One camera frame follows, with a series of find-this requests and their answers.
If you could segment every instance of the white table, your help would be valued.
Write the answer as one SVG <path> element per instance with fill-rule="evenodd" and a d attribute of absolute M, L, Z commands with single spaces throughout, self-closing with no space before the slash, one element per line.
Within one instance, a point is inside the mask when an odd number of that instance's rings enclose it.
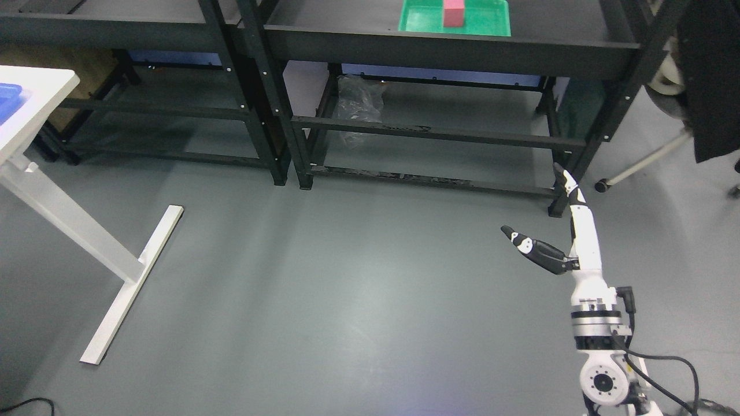
<path fill-rule="evenodd" d="M 6 67 L 0 82 L 23 87 L 24 104 L 0 124 L 0 184 L 124 281 L 80 361 L 99 364 L 164 244 L 182 216 L 170 205 L 141 255 L 134 256 L 23 155 L 49 114 L 79 83 L 71 70 Z"/>

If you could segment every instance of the plastic bag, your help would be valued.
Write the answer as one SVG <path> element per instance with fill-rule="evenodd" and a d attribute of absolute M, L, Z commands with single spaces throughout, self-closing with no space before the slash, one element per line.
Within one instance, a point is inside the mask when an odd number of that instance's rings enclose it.
<path fill-rule="evenodd" d="M 383 110 L 383 91 L 386 84 L 367 81 L 359 76 L 339 77 L 339 101 L 337 118 L 357 121 L 381 121 Z M 368 133 L 339 132 L 344 144 L 354 148 L 362 144 Z"/>

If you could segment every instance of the black cloth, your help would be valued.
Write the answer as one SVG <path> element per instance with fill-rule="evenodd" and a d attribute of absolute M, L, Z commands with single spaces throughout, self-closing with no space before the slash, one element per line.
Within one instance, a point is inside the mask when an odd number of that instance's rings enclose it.
<path fill-rule="evenodd" d="M 678 36 L 696 162 L 740 149 L 740 0 L 693 0 Z"/>

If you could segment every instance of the chair wheel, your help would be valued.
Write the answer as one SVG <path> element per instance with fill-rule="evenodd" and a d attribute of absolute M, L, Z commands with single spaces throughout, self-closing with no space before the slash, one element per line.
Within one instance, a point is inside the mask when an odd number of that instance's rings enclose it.
<path fill-rule="evenodd" d="M 730 189 L 727 195 L 730 196 L 730 198 L 740 199 L 740 185 Z"/>
<path fill-rule="evenodd" d="M 598 181 L 594 184 L 593 188 L 596 189 L 597 192 L 604 193 L 611 188 L 610 184 L 606 183 L 607 179 L 604 178 L 601 181 Z"/>

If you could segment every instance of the blue bin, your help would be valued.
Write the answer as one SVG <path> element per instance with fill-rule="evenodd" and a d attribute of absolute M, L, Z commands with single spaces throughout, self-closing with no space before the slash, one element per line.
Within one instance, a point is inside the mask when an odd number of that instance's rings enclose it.
<path fill-rule="evenodd" d="M 0 83 L 0 124 L 21 106 L 21 91 L 20 85 Z"/>

